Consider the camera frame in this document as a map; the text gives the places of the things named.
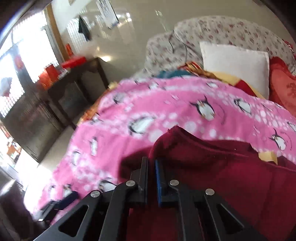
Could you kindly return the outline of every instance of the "window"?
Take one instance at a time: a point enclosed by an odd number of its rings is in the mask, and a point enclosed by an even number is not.
[[[38,81],[45,67],[50,64],[58,66],[58,60],[61,62],[62,59],[53,44],[44,11],[18,23],[0,49],[0,80],[12,78],[9,96],[0,96],[0,113],[3,118],[24,94],[14,69],[16,47],[33,83]]]
[[[20,81],[15,72],[13,60],[10,54],[6,54],[0,60],[0,79],[12,77],[9,96],[0,96],[0,113],[5,117],[12,106],[24,94]]]

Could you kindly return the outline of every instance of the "black metal bracket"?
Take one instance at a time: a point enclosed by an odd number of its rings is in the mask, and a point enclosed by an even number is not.
[[[50,223],[60,210],[64,210],[64,208],[68,207],[78,198],[78,192],[73,191],[62,200],[51,200],[33,216],[33,220],[36,221],[37,224],[45,230],[49,228]]]
[[[147,204],[148,161],[129,181],[114,190],[90,192],[71,211],[50,226],[35,241],[121,241],[126,238],[130,208]]]
[[[161,160],[155,170],[158,204],[176,209],[179,240],[267,241],[213,189],[190,190],[165,173]]]

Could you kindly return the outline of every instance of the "penguin print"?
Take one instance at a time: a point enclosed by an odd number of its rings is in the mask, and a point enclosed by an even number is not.
[[[56,190],[55,190],[56,186],[55,185],[51,185],[48,189],[48,193],[49,193],[49,198],[51,200],[55,200],[56,198]]]
[[[282,107],[281,105],[279,105],[278,103],[275,103],[275,104],[276,104],[276,106],[277,106],[278,108],[280,108],[280,109],[282,109],[282,110],[285,110],[285,108]]]
[[[155,117],[145,116],[145,117],[141,117],[139,119],[131,121],[128,125],[128,128],[130,130],[130,135],[132,135],[132,133],[144,134],[146,130],[154,122],[154,120],[155,120]]]
[[[71,162],[74,166],[78,165],[79,157],[80,157],[80,153],[78,151],[74,151],[72,153]]]
[[[206,96],[204,100],[198,100],[196,103],[191,103],[191,105],[195,106],[198,113],[205,118],[207,121],[212,121],[215,118],[215,111],[213,107],[208,102]]]
[[[280,150],[285,150],[287,146],[285,140],[277,134],[275,129],[274,131],[275,131],[275,134],[272,135],[271,138],[269,137],[270,140],[273,140]]]
[[[71,184],[64,185],[63,198],[67,197],[71,193],[72,193]]]
[[[141,84],[141,83],[145,83],[145,82],[147,82],[147,80],[148,80],[148,79],[145,79],[145,78],[139,78],[139,79],[136,79],[136,80],[135,80],[135,83],[136,83],[136,84]]]
[[[214,89],[219,88],[219,86],[218,86],[216,83],[214,83],[214,82],[208,82],[207,85],[208,85],[210,88],[214,88]]]
[[[261,105],[263,105],[263,107],[264,107],[265,109],[267,109],[268,111],[272,112],[272,109],[268,108],[267,106],[265,106],[265,105],[262,104],[262,103],[261,103]]]
[[[113,184],[112,182],[107,181],[107,180],[102,180],[99,183],[99,189],[102,192],[108,192],[108,191],[114,190],[115,188],[116,188],[116,185]]]
[[[287,122],[287,124],[293,129],[293,131],[296,133],[296,125],[294,125],[293,123],[291,122]]]
[[[102,120],[99,119],[99,115],[97,113],[95,113],[95,115],[93,116],[93,118],[91,119],[91,125],[97,123],[97,122],[103,122]]]
[[[96,140],[96,137],[92,138],[92,140],[90,141],[90,145],[91,145],[91,155],[96,156],[98,151],[98,142]]]
[[[148,86],[148,88],[149,88],[150,90],[156,90],[156,89],[159,88],[159,84],[157,84],[156,82],[153,82],[153,83],[151,83],[151,84]]]
[[[240,108],[240,110],[242,110],[244,113],[248,113],[248,114],[252,115],[252,114],[251,114],[251,107],[250,107],[250,105],[249,105],[248,102],[246,102],[246,101],[244,101],[244,100],[242,100],[242,99],[234,99],[233,102],[234,102],[234,104],[237,105],[237,106]]]
[[[125,96],[125,93],[117,93],[113,96],[113,101],[115,102],[115,104],[122,103]]]

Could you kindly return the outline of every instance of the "yellow cloth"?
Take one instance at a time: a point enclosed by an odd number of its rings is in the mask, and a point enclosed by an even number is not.
[[[273,161],[276,165],[278,164],[277,156],[274,151],[261,152],[261,153],[258,153],[258,156],[262,161],[266,161],[266,162]]]
[[[223,82],[228,83],[232,86],[235,86],[241,79],[224,73],[224,72],[212,72],[217,78],[221,79]],[[248,84],[248,86],[252,89],[252,91],[254,92],[254,94],[260,98],[260,99],[265,99],[255,88],[253,88],[250,84]]]

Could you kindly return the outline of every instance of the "tiled floor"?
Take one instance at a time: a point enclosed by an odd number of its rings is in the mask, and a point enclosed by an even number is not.
[[[76,117],[74,123],[77,123],[81,113],[78,117]],[[33,178],[30,180],[29,186],[27,188],[24,204],[26,208],[32,212],[34,207],[36,206],[42,190],[48,180],[51,177],[52,171],[59,164],[64,154],[66,153],[70,138],[73,134],[74,130],[68,126],[59,138],[56,140],[54,145],[51,147],[43,161],[37,167],[35,173],[33,173]]]

